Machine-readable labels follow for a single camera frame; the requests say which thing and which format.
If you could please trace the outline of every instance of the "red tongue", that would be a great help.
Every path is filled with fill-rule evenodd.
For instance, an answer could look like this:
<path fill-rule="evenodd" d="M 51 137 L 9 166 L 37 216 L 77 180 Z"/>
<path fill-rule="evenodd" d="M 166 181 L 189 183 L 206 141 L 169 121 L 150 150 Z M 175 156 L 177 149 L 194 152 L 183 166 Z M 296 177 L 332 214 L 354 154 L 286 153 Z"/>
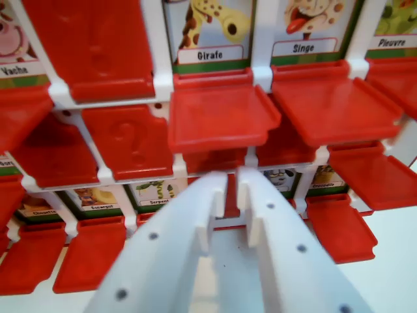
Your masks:
<path fill-rule="evenodd" d="M 304 24 L 307 22 L 308 20 L 305 18 L 297 18 L 296 20 L 291 21 L 291 23 L 287 27 L 287 34 L 292 34 L 296 31 L 299 31 L 301 27 L 303 27 Z"/>

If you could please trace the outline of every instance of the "hole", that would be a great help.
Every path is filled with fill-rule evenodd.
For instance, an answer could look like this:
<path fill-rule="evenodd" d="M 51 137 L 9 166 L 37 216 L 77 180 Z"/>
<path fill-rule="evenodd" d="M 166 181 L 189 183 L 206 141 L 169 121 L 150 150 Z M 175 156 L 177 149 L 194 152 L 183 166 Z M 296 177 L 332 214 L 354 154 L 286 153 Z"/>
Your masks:
<path fill-rule="evenodd" d="M 150 240 L 155 240 L 155 239 L 157 239 L 158 238 L 158 234 L 157 233 L 150 233 L 149 234 L 149 239 Z"/>
<path fill-rule="evenodd" d="M 304 245 L 298 245 L 297 250 L 300 251 L 301 253 L 305 253 L 305 251 L 307 251 L 307 247 Z"/>
<path fill-rule="evenodd" d="M 124 298 L 126 298 L 128 296 L 128 292 L 126 289 L 119 289 L 116 292 L 116 299 L 118 301 L 122 301 Z"/>
<path fill-rule="evenodd" d="M 235 35 L 237 32 L 237 28 L 235 24 L 229 24 L 229 26 L 227 26 L 227 31 L 229 32 L 230 35 Z"/>
<path fill-rule="evenodd" d="M 349 305 L 342 305 L 340 306 L 340 312 L 341 313 L 352 313 L 352 309 L 349 307 Z"/>

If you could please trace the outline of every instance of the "octopus illustration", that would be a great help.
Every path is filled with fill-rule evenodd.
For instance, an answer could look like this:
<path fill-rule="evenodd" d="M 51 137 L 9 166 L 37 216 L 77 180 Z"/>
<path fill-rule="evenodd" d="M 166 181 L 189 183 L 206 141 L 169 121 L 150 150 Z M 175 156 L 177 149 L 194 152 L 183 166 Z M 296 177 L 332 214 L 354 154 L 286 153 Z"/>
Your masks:
<path fill-rule="evenodd" d="M 417 28 L 416 0 L 388 0 L 376 35 L 410 34 Z"/>
<path fill-rule="evenodd" d="M 198 47 L 203 24 L 211 23 L 213 18 L 220 22 L 224 36 L 234 44 L 242 42 L 249 33 L 250 19 L 241 11 L 227 8 L 217 0 L 190 0 L 179 49 Z"/>
<path fill-rule="evenodd" d="M 341 18 L 345 0 L 289 0 L 284 20 L 287 33 L 303 33 L 308 40 L 311 33 L 331 28 Z"/>
<path fill-rule="evenodd" d="M 36 58 L 25 33 L 3 12 L 5 8 L 4 2 L 0 2 L 0 63 L 23 62 L 26 54 Z"/>

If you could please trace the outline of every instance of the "giraffe illustration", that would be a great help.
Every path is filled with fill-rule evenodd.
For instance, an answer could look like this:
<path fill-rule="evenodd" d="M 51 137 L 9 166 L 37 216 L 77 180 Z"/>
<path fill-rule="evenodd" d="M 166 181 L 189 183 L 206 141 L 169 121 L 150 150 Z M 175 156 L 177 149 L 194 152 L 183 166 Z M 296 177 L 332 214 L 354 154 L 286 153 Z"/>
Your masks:
<path fill-rule="evenodd" d="M 213 18 L 220 22 L 224 36 L 234 44 L 242 42 L 249 33 L 250 19 L 241 11 L 220 5 L 217 0 L 190 0 L 179 49 L 198 47 L 203 23 L 211 23 Z"/>
<path fill-rule="evenodd" d="M 335 25 L 344 8 L 345 0 L 289 0 L 284 13 L 287 33 L 300 31 L 308 40 L 311 33 Z"/>

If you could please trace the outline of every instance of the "question mark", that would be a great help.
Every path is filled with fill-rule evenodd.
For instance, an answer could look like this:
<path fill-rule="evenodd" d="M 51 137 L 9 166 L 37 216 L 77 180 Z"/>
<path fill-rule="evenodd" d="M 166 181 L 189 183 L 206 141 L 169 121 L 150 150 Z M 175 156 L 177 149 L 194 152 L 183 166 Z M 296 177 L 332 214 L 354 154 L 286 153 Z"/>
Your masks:
<path fill-rule="evenodd" d="M 131 143 L 132 162 L 143 165 L 145 157 L 141 153 L 141 137 L 146 136 L 146 128 L 135 121 L 120 121 L 110 127 L 110 133 L 118 142 Z"/>

